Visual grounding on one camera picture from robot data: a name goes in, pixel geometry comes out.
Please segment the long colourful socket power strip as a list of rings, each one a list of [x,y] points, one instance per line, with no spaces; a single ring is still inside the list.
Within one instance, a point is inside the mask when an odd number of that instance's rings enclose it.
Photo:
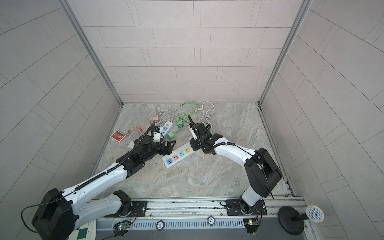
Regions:
[[[178,162],[192,155],[193,153],[194,153],[194,150],[191,147],[191,144],[186,143],[181,147],[177,148],[176,150],[173,150],[173,152],[170,155],[163,156],[162,157],[163,166],[169,169],[175,164],[177,164]]]

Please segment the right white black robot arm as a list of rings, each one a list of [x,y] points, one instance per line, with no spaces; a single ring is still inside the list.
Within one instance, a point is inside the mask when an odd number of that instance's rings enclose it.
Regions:
[[[270,153],[264,149],[247,149],[230,142],[220,134],[212,134],[210,124],[196,124],[190,116],[190,129],[193,137],[190,139],[194,151],[201,149],[205,154],[224,156],[244,167],[249,186],[240,196],[235,209],[250,215],[257,211],[262,198],[272,194],[272,189],[282,179],[283,174]]]

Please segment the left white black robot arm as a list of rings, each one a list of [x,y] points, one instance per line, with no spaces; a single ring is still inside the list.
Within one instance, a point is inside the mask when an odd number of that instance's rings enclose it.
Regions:
[[[27,229],[43,240],[64,240],[77,228],[106,215],[126,216],[131,212],[131,198],[124,191],[116,191],[104,199],[93,198],[111,186],[126,180],[141,170],[156,155],[172,153],[176,141],[156,137],[160,128],[151,124],[135,140],[133,149],[97,175],[72,187],[46,192]]]

